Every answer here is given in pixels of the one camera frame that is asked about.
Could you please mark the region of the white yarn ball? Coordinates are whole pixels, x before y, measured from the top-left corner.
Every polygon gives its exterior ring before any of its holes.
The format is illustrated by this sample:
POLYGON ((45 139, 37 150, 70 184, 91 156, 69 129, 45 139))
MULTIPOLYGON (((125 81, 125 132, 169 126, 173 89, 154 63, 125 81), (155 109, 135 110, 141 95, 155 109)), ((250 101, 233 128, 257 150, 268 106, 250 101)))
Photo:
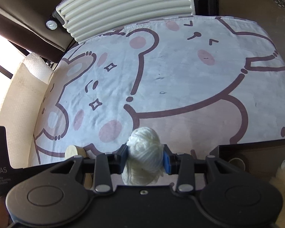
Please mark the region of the white yarn ball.
POLYGON ((124 184, 145 186, 163 176, 164 146, 151 128, 135 129, 127 140, 127 161, 121 175, 124 184))

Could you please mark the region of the brown tape roll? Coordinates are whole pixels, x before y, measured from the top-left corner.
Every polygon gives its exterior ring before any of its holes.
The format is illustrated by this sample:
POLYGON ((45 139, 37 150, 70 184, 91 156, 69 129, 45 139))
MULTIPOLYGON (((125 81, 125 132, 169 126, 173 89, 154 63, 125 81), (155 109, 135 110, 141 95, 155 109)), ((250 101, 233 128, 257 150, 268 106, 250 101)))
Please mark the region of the brown tape roll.
POLYGON ((243 171, 246 169, 245 162, 241 158, 232 158, 229 160, 229 163, 243 171))

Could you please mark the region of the black storage box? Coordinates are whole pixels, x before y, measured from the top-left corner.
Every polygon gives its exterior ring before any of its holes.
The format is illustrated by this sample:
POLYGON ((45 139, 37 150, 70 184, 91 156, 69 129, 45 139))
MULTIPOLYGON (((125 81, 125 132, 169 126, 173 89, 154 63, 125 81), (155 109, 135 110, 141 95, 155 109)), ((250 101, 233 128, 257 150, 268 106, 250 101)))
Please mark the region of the black storage box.
POLYGON ((241 158, 246 172, 268 181, 275 177, 285 160, 285 139, 246 144, 220 145, 210 152, 226 162, 232 158, 241 158))

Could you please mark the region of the cartoon bear bed sheet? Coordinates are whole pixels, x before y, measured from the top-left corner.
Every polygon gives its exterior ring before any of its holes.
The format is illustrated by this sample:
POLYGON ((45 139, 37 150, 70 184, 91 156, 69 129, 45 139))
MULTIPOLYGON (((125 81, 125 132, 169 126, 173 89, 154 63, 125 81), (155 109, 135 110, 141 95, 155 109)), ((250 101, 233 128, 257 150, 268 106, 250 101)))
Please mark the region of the cartoon bear bed sheet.
POLYGON ((269 35, 236 17, 172 17, 102 33, 54 71, 29 165, 69 145, 113 152, 139 127, 173 152, 285 138, 285 63, 269 35))

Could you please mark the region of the brown curtain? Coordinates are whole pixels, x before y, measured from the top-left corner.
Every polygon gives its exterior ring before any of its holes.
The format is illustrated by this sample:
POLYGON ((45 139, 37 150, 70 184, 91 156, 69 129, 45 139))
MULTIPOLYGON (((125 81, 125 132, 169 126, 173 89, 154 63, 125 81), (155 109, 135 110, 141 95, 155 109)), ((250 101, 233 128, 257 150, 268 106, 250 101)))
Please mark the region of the brown curtain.
POLYGON ((21 3, 0 6, 0 35, 40 56, 58 62, 72 38, 62 27, 49 30, 46 18, 21 3))

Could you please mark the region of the white ribbed suitcase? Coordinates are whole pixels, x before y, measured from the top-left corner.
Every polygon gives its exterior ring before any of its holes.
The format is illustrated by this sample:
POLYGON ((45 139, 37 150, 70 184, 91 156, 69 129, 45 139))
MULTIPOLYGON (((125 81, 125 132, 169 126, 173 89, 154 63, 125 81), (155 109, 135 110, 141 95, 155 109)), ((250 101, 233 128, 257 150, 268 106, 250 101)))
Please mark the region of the white ribbed suitcase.
POLYGON ((174 15, 219 14, 218 0, 62 0, 46 22, 62 26, 78 43, 134 22, 174 15))

